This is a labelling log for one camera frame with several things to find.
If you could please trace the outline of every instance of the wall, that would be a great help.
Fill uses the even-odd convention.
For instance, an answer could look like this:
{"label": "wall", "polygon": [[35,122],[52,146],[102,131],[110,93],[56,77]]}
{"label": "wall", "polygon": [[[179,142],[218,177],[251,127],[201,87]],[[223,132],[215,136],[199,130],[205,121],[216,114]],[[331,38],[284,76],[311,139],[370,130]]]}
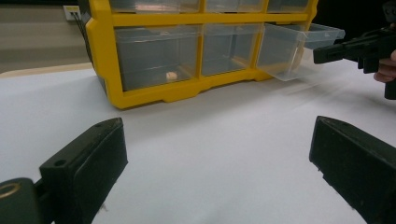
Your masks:
{"label": "wall", "polygon": [[61,6],[0,5],[0,74],[88,63],[84,39]]}

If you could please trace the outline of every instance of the yellow storage organizer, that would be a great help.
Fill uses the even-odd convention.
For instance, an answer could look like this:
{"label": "yellow storage organizer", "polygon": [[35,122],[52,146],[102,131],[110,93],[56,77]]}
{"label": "yellow storage organizer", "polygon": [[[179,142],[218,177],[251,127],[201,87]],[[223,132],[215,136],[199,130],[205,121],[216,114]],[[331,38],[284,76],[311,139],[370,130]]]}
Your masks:
{"label": "yellow storage organizer", "polygon": [[[136,6],[132,6],[130,10],[119,11],[111,6],[109,0],[80,2],[82,17],[86,21],[85,29],[89,42],[87,46],[91,51],[93,67],[97,76],[103,81],[109,102],[117,108],[157,101],[174,102],[193,97],[200,91],[237,81],[261,81],[271,78],[256,67],[262,41],[262,25],[265,22],[297,23],[309,27],[317,13],[318,3],[318,0],[305,0],[306,7],[287,11],[284,7],[274,4],[275,0],[267,0],[261,2],[257,10],[257,7],[253,9],[248,7],[251,0],[245,0],[244,5],[241,5],[244,0],[239,0],[235,1],[239,5],[235,5],[234,12],[225,13],[225,9],[216,11],[218,1],[221,2],[221,0],[198,1],[196,11],[184,12],[178,7],[173,12],[161,13],[140,12],[139,7]],[[172,39],[177,40],[177,46],[174,48],[156,45],[157,42],[163,42],[166,43],[165,46],[173,46]],[[149,40],[152,45],[146,48],[143,45],[145,41],[142,40]],[[220,48],[225,40],[233,45],[234,57],[230,58],[229,62],[216,61],[217,58],[213,53],[211,54],[211,50]],[[133,64],[123,60],[125,56],[121,56],[121,52],[125,51],[123,55],[128,55],[128,46],[131,47],[130,57],[146,57],[148,61],[152,59],[153,68],[160,60],[155,57],[172,60],[174,56],[167,55],[172,50],[175,50],[179,63],[183,60],[185,62],[181,62],[182,65],[176,64],[176,70],[162,70],[162,77],[158,80],[164,79],[158,83],[148,84],[143,81],[141,84],[136,84],[133,78],[128,79],[128,73],[139,66],[144,67],[145,63]],[[235,53],[243,48],[248,49],[242,50],[239,55]]]}

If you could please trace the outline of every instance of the white table surface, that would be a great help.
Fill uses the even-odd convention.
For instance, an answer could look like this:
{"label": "white table surface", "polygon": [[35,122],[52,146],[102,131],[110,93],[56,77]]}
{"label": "white table surface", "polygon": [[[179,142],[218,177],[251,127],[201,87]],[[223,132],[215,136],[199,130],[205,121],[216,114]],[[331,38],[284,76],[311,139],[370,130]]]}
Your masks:
{"label": "white table surface", "polygon": [[0,182],[122,117],[129,164],[93,223],[365,223],[308,159],[317,116],[396,146],[396,102],[350,61],[174,103],[110,105],[91,69],[0,79]]}

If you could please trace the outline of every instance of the electrical outlet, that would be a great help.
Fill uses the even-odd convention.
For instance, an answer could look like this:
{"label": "electrical outlet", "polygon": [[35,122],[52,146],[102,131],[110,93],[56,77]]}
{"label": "electrical outlet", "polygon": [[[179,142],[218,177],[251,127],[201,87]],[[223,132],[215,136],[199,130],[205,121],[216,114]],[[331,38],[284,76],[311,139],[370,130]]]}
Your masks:
{"label": "electrical outlet", "polygon": [[76,17],[79,20],[81,20],[81,13],[79,12],[79,6],[64,6],[64,15],[66,16],[67,21],[75,20],[73,14],[75,14]]}

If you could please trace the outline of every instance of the plastic drawer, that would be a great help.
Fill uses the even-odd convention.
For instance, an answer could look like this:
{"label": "plastic drawer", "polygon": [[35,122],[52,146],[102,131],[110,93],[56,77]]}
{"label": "plastic drawer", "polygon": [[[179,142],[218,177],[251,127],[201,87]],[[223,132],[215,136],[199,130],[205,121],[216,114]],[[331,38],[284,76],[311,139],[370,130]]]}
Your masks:
{"label": "plastic drawer", "polygon": [[207,24],[204,28],[202,75],[245,69],[250,65],[259,23]]}
{"label": "plastic drawer", "polygon": [[317,74],[322,64],[314,64],[313,49],[332,45],[343,38],[344,30],[311,24],[277,26],[264,24],[257,67],[280,80]]}
{"label": "plastic drawer", "polygon": [[186,80],[195,75],[199,26],[116,29],[124,91]]}
{"label": "plastic drawer", "polygon": [[206,0],[207,12],[260,12],[263,0]]}
{"label": "plastic drawer", "polygon": [[198,12],[199,0],[110,0],[114,11],[136,13]]}
{"label": "plastic drawer", "polygon": [[303,13],[308,0],[269,0],[267,13]]}

